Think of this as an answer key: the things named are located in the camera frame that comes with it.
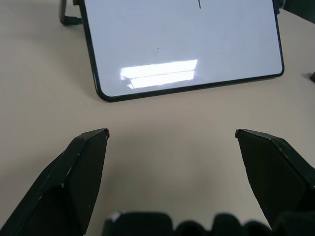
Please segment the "black whiteboard stand leg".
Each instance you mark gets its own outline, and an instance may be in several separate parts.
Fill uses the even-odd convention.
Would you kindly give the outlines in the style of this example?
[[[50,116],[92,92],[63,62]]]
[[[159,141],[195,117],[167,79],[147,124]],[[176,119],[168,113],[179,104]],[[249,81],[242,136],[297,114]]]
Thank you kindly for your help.
[[[272,0],[273,2],[273,7],[274,7],[274,12],[276,15],[280,13],[280,9],[284,8],[286,0]]]
[[[66,16],[67,0],[59,2],[59,22],[64,26],[81,25],[82,18],[75,16]]]

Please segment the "black-framed whiteboard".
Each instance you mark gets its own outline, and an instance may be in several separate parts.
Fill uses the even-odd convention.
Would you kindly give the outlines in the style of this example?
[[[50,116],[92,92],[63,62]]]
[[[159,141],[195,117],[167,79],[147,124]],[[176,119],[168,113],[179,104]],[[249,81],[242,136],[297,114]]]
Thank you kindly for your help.
[[[273,0],[80,0],[107,102],[283,75]]]

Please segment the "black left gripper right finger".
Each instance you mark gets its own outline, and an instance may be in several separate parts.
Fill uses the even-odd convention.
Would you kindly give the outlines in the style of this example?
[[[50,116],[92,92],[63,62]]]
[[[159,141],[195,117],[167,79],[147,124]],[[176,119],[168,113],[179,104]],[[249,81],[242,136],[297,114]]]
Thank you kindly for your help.
[[[271,228],[285,212],[315,212],[315,168],[286,140],[237,129],[251,189]]]

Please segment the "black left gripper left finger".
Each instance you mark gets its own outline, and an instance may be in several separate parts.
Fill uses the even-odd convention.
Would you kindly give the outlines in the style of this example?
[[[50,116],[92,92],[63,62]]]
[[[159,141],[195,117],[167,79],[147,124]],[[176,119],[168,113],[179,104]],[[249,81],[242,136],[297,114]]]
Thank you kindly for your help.
[[[84,236],[98,197],[109,130],[82,133],[38,176],[0,236]]]

